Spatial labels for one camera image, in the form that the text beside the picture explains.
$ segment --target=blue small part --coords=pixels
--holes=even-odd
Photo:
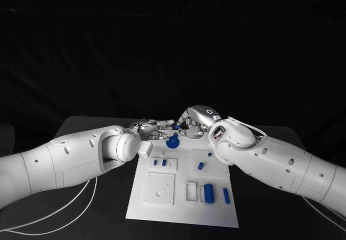
[[[204,185],[204,198],[206,204],[215,203],[215,192],[214,192],[214,185],[205,184]]]
[[[198,169],[202,170],[202,168],[204,168],[204,163],[201,162],[198,165]]]
[[[175,149],[179,147],[179,144],[179,134],[175,132],[173,136],[169,137],[169,141],[166,141],[166,145],[170,149]]]
[[[224,195],[225,195],[225,203],[229,204],[229,192],[228,192],[228,189],[224,188]]]

